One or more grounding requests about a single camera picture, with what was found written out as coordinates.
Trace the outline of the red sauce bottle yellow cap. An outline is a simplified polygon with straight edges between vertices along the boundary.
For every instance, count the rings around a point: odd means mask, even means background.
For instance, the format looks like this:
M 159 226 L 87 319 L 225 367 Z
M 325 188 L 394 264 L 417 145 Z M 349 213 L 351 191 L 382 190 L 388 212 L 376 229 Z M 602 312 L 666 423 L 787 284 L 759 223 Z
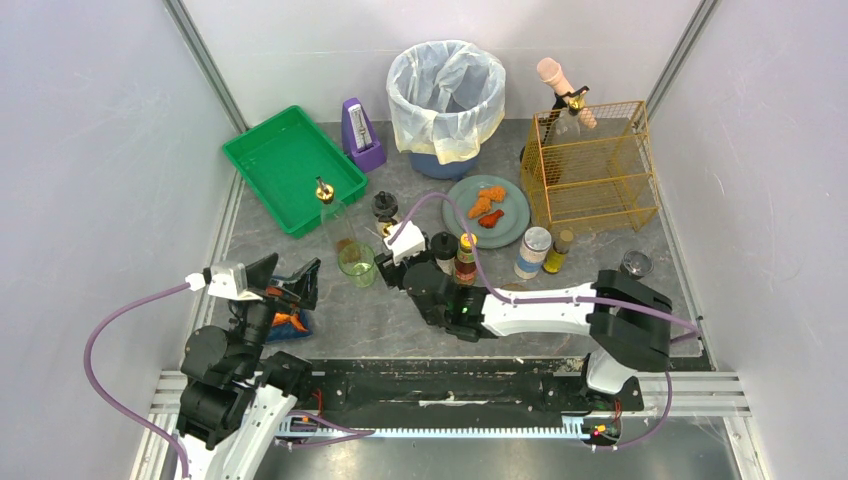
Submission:
M 458 249 L 454 259 L 454 280 L 459 285 L 472 286 L 476 281 L 477 265 L 474 247 L 477 237 L 463 233 L 459 237 Z

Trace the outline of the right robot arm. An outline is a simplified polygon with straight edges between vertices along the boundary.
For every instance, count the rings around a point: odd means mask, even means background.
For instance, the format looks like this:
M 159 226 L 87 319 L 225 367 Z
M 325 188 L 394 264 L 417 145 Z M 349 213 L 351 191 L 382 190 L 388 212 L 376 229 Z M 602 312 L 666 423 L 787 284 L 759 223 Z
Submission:
M 527 333 L 584 336 L 598 345 L 583 368 L 585 389 L 619 393 L 638 372 L 670 364 L 672 302 L 614 270 L 559 290 L 489 290 L 456 283 L 434 260 L 379 254 L 385 284 L 407 294 L 426 324 L 467 342 Z

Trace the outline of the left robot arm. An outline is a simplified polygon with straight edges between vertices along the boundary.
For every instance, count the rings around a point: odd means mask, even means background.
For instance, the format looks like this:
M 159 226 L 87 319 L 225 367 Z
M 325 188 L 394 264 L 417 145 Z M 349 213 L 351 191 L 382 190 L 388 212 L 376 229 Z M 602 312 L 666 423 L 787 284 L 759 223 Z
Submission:
M 175 433 L 185 454 L 179 479 L 251 479 L 279 423 L 310 392 L 312 364 L 263 351 L 275 318 L 312 310 L 318 300 L 319 258 L 279 277 L 271 253 L 245 265 L 220 262 L 186 277 L 232 307 L 230 325 L 196 329 L 185 344 Z

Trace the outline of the glass oil bottle amber residue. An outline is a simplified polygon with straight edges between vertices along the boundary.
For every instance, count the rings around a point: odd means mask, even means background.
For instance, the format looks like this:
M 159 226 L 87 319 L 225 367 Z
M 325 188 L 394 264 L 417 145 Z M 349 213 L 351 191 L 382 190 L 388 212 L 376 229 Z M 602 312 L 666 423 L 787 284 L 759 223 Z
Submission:
M 316 178 L 315 196 L 321 202 L 321 224 L 337 255 L 356 242 L 355 232 L 347 215 L 346 205 L 337 197 L 335 188 L 320 176 Z

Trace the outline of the clear glass oil bottle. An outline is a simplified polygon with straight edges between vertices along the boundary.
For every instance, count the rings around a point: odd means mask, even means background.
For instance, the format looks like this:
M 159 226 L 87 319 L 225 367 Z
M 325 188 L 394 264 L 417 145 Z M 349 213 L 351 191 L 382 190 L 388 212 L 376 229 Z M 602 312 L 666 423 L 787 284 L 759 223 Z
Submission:
M 398 223 L 394 217 L 381 216 L 377 218 L 378 233 L 382 238 L 391 236 L 390 228 Z

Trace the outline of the glass oil bottle dark liquid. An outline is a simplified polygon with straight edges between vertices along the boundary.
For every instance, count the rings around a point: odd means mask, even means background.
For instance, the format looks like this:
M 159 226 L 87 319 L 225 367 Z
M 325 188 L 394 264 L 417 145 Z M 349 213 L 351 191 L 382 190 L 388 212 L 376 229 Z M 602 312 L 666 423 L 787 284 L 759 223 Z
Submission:
M 556 140 L 555 144 L 552 145 L 551 152 L 549 153 L 548 163 L 555 163 L 559 167 L 562 168 L 562 174 L 564 171 L 564 162 L 567 154 L 567 150 L 564 147 L 565 144 L 574 143 L 579 140 L 580 137 L 580 124 L 581 122 L 574 115 L 571 115 L 569 112 L 563 112 L 564 119 L 567 121 L 567 130 L 563 132 L 559 130 L 561 136 Z

